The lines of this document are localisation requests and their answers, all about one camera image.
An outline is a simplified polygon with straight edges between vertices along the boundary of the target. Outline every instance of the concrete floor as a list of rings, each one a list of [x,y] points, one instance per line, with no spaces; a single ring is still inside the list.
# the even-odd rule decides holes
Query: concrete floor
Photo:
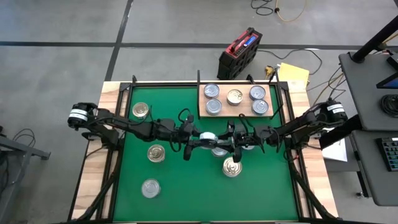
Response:
[[[300,12],[301,1],[280,1],[286,17]],[[127,0],[0,0],[0,41],[115,42]],[[135,0],[123,42],[229,43],[247,27],[264,34],[262,44],[362,45],[397,14],[393,0],[308,0],[303,16],[281,22],[262,17],[242,0]],[[0,125],[13,136],[32,128],[37,148],[52,152],[49,161],[32,159],[12,219],[53,223],[67,219],[86,141],[67,127],[72,104],[97,102],[113,48],[0,47]],[[121,48],[112,80],[216,79],[223,49]],[[272,50],[285,55],[289,50]],[[317,50],[323,65],[309,87],[328,80],[346,50]],[[314,71],[318,60],[295,52],[284,62]],[[259,52],[248,73],[264,78],[264,66],[281,60]],[[313,102],[321,89],[308,92]],[[340,98],[349,116],[356,111],[349,91]],[[342,218],[398,223],[398,208],[377,207],[357,199],[355,174],[331,173]]]

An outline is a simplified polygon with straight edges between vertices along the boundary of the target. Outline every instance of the wooden table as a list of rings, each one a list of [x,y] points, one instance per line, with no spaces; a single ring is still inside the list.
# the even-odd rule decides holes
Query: wooden table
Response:
[[[288,82],[288,83],[289,83],[290,99],[292,101],[294,115],[300,116],[310,107],[310,103],[308,102],[307,92],[304,87],[301,87],[302,85],[296,85],[294,82]],[[101,92],[101,98],[99,99],[98,103],[99,108],[106,108],[113,113],[115,112],[116,101],[119,94],[119,85],[120,82],[104,82]],[[125,106],[126,106],[126,100],[124,100],[122,103],[121,115],[123,115]],[[286,121],[289,121],[289,112],[287,112],[287,108],[284,108],[284,112],[285,112]],[[319,147],[319,142],[317,140],[312,139],[309,142],[309,145]],[[94,151],[95,149],[98,149],[99,147],[101,147],[101,143],[99,141],[90,142],[88,145],[87,154],[90,153],[91,151]],[[72,205],[73,206],[72,219],[81,216],[86,210],[86,208],[92,203],[94,198],[97,196],[98,192],[100,191],[106,154],[107,150],[103,149],[96,152],[95,154],[92,154],[90,157],[86,159],[83,166],[83,172],[81,174],[81,178],[78,182],[78,192],[76,196],[76,201],[74,205]],[[323,161],[321,150],[306,147],[305,149],[303,149],[303,158],[311,190],[317,196],[322,205],[332,215],[337,217],[338,216],[337,209],[333,198],[333,193],[331,191],[329,178],[326,172],[326,167]],[[108,214],[110,192],[111,189],[109,190],[105,198],[103,217],[106,217],[106,215]],[[301,189],[300,189],[300,198],[302,201],[304,215],[307,217],[308,210],[306,209],[306,204],[307,204],[306,198]]]

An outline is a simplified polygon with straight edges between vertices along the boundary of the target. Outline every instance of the blue label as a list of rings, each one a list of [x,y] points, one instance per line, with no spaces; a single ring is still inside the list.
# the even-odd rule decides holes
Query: blue label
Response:
[[[247,47],[249,44],[251,44],[254,40],[256,39],[255,36],[250,37],[250,39],[248,41],[246,41],[246,43],[244,43],[244,46]]]

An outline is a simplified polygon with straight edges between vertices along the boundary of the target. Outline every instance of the green mat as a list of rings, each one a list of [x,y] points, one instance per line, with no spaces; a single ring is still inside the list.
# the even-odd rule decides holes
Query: green mat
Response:
[[[277,108],[275,89],[271,87],[274,111]],[[138,102],[152,105],[152,115],[172,118],[177,126],[178,113],[189,108],[195,115],[195,125],[201,131],[221,134],[230,118],[202,118],[197,115],[196,88],[134,89],[132,106]],[[277,115],[250,118],[253,124],[280,126]],[[165,147],[165,160],[153,163],[147,150],[153,144]],[[144,221],[254,221],[296,220],[297,212],[290,181],[289,168],[274,147],[265,145],[244,151],[242,172],[230,178],[222,172],[224,158],[214,157],[210,150],[196,148],[189,161],[183,160],[183,149],[173,152],[168,142],[143,142],[126,134],[121,175],[114,214],[115,222]],[[161,192],[156,198],[141,194],[142,183],[157,179]]]

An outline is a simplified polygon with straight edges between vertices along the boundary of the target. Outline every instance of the black floor stripe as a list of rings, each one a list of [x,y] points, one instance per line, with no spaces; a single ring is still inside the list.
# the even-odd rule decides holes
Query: black floor stripe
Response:
[[[0,46],[21,47],[114,47],[111,42],[15,42],[0,41]]]
[[[121,47],[158,49],[225,49],[230,44],[195,43],[122,43]],[[320,50],[358,50],[362,45],[315,45],[315,44],[260,44],[259,49],[320,49]]]
[[[133,2],[133,0],[127,1],[126,8],[124,10],[124,14],[123,14],[123,18],[122,18],[122,22],[120,23],[118,37],[116,38],[116,43],[115,43],[113,51],[112,51],[111,60],[109,61],[108,69],[106,71],[105,81],[111,81],[111,79],[112,79],[113,70],[114,70],[114,66],[116,64],[116,59],[118,59],[118,54],[119,54],[121,42],[123,40],[124,31],[126,30],[127,21],[129,20],[129,13],[130,13],[130,9],[132,6],[132,2]]]

